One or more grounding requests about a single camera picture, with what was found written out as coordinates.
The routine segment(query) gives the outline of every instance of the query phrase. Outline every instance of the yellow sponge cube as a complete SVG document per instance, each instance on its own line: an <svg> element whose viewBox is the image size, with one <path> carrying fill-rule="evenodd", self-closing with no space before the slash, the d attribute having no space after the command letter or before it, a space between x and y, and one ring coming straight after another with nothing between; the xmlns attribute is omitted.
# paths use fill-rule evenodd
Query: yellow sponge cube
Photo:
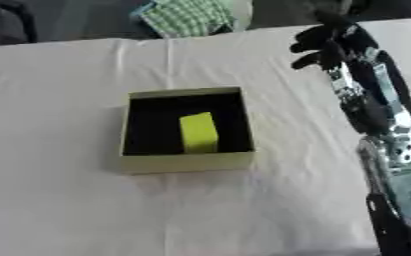
<svg viewBox="0 0 411 256"><path fill-rule="evenodd" d="M185 153L217 152L219 136L210 112L181 117L180 129Z"/></svg>

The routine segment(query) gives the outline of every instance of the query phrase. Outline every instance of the robotic hand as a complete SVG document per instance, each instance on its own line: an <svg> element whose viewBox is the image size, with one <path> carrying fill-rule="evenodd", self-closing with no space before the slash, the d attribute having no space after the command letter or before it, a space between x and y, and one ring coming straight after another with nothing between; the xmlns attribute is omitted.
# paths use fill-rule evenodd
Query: robotic hand
<svg viewBox="0 0 411 256"><path fill-rule="evenodd" d="M340 107L364 137L357 153L370 189L367 206L382 256L411 256L411 97L387 52L358 24L316 12L323 25L296 36L295 61L328 73Z"/></svg>

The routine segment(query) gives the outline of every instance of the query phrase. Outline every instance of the cardboard box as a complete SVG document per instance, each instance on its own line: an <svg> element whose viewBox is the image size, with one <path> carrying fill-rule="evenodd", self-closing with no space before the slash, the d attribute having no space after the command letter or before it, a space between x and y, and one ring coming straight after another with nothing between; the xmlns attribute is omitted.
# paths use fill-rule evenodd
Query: cardboard box
<svg viewBox="0 0 411 256"><path fill-rule="evenodd" d="M218 151L185 154L180 118L210 112ZM246 169L255 148L238 87L129 94L121 134L120 164L131 174Z"/></svg>

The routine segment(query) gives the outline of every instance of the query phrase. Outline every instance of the checkered cloth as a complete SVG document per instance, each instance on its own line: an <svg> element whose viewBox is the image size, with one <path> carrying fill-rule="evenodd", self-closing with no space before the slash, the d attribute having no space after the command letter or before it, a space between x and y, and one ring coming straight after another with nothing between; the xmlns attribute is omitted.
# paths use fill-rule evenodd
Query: checkered cloth
<svg viewBox="0 0 411 256"><path fill-rule="evenodd" d="M219 0L169 0L144 10L140 17L164 38L207 36L234 18Z"/></svg>

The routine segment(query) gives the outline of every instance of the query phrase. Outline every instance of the white tablecloth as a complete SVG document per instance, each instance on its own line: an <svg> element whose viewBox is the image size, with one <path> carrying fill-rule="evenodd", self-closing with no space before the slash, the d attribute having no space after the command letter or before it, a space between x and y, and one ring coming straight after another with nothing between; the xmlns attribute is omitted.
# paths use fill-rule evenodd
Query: white tablecloth
<svg viewBox="0 0 411 256"><path fill-rule="evenodd" d="M411 20L365 26L411 87ZM371 255L359 135L318 68L289 68L303 29L0 47L0 256ZM229 85L252 169L117 173L128 92Z"/></svg>

